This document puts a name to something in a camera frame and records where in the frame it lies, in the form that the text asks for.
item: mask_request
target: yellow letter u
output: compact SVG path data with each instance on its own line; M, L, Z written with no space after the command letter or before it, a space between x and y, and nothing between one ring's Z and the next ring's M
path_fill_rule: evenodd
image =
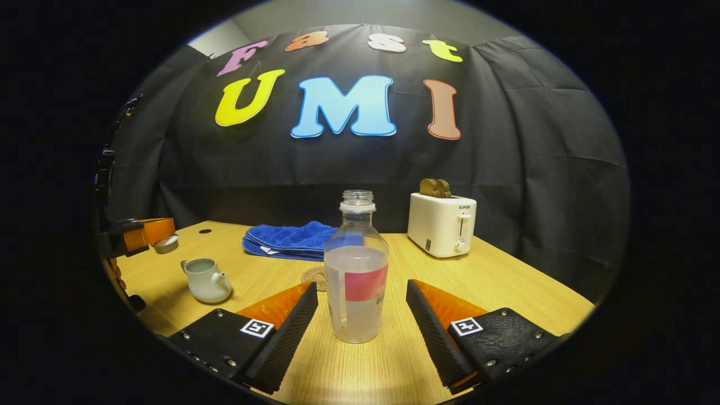
M220 104L217 106L217 112L215 113L215 122L218 125L227 127L230 125L244 123L254 117L255 114L265 107L265 104L267 104L268 99L270 98L270 93L275 85L275 81L278 76L284 73L285 70L277 69L274 71L267 71L258 76L260 84L258 85L258 91L255 93L255 98L253 98L253 101L250 102L247 107L240 108L239 110L235 108L235 104L238 102L238 97L240 96L240 92L243 91L243 87L250 83L251 80L242 79L225 86L223 89L224 94L220 100Z

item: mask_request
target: red label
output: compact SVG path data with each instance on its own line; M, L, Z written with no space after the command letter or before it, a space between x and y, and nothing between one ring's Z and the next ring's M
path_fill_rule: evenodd
M345 273L345 299L369 301L380 297L385 291L387 265L369 273Z

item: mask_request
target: letter m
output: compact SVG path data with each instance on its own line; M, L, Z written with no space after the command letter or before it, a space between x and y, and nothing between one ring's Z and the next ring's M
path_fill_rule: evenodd
M315 77L303 80L298 85L305 90L300 121L290 130L293 138L312 138L325 129L318 122L319 112L325 115L334 133L342 132L355 109L358 119L350 125L356 135L389 136L395 133L395 124L390 122L387 111L387 88L392 79L386 76L362 76L344 94L329 77Z

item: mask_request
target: black curtain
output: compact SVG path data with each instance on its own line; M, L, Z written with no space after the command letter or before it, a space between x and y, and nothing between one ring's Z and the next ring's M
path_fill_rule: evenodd
M293 38L317 30L329 41L285 51ZM375 32L401 37L408 50L370 48ZM208 59L187 46L140 86L135 95L143 99L114 143L113 218L170 215L179 228L205 220L337 226L342 191L362 188L374 193L375 227L403 233L409 194L423 178L442 178L454 195L477 201L476 236L601 299L626 244L627 165L603 107L550 52L525 37L469 46L379 25L315 27L267 40L221 77L229 53ZM423 40L453 45L463 61L438 58ZM278 68L286 73L260 113L229 127L215 122L225 86L252 79L237 103L244 107L256 77ZM302 80L327 76L346 93L371 74L393 79L388 107L396 134L354 135L355 111L339 134L320 115L322 135L291 137ZM433 111L424 79L457 90L459 140L428 133Z

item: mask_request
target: white teapot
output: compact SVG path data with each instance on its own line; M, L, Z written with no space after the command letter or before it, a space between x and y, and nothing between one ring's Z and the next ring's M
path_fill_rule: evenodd
M233 291L228 277L220 271L212 259L195 259L180 262L183 273L187 276L190 293L205 303L224 301Z

